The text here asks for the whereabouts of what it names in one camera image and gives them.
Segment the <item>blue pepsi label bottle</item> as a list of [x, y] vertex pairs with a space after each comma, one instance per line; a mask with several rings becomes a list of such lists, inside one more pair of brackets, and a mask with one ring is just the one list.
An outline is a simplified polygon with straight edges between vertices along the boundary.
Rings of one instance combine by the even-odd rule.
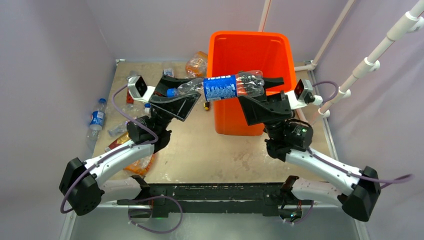
[[201, 93], [207, 102], [237, 98], [259, 97], [265, 94], [265, 81], [260, 70], [242, 71], [232, 75], [198, 77], [166, 91], [169, 98], [194, 92]]

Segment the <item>orange plastic bin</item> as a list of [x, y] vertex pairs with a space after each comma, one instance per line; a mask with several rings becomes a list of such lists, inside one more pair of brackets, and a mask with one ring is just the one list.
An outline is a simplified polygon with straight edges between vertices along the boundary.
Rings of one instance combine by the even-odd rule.
[[[234, 75], [252, 70], [266, 78], [279, 78], [267, 95], [295, 88], [297, 78], [289, 39], [281, 33], [217, 31], [209, 40], [207, 77]], [[249, 126], [237, 98], [212, 103], [214, 126], [218, 134], [260, 136], [264, 125]]]

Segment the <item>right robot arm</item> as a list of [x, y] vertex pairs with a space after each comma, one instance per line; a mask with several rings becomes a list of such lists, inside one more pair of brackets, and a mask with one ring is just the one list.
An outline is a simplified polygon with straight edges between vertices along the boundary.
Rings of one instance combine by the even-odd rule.
[[350, 166], [312, 149], [313, 127], [292, 117], [294, 110], [323, 101], [313, 93], [309, 80], [299, 80], [288, 92], [258, 97], [241, 95], [238, 101], [249, 125], [264, 125], [268, 136], [266, 151], [271, 158], [303, 167], [322, 178], [321, 182], [298, 176], [288, 178], [280, 191], [284, 202], [324, 202], [340, 207], [358, 221], [369, 221], [381, 194], [377, 171], [369, 166]]

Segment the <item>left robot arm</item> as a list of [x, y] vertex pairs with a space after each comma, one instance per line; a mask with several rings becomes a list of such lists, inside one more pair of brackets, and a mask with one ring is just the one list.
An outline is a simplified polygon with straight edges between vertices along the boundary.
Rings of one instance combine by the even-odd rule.
[[151, 105], [151, 116], [146, 117], [147, 122], [132, 119], [123, 111], [120, 112], [133, 126], [142, 130], [142, 138], [133, 137], [122, 145], [85, 161], [77, 157], [70, 160], [59, 184], [59, 190], [64, 196], [60, 205], [62, 214], [74, 211], [78, 216], [83, 216], [100, 203], [114, 200], [132, 200], [138, 205], [148, 201], [149, 191], [142, 186], [141, 178], [134, 176], [124, 181], [112, 181], [110, 178], [120, 169], [155, 154], [169, 143], [171, 131], [166, 129], [167, 126], [173, 118], [184, 121], [201, 95], [191, 93], [184, 97], [184, 103], [177, 106], [176, 114], [160, 108], [159, 104], [174, 104], [174, 100], [167, 98], [168, 89], [178, 88], [190, 81], [191, 78], [163, 75], [157, 86], [149, 86], [138, 75], [130, 77], [128, 83], [116, 91], [119, 94], [128, 89], [135, 101]]

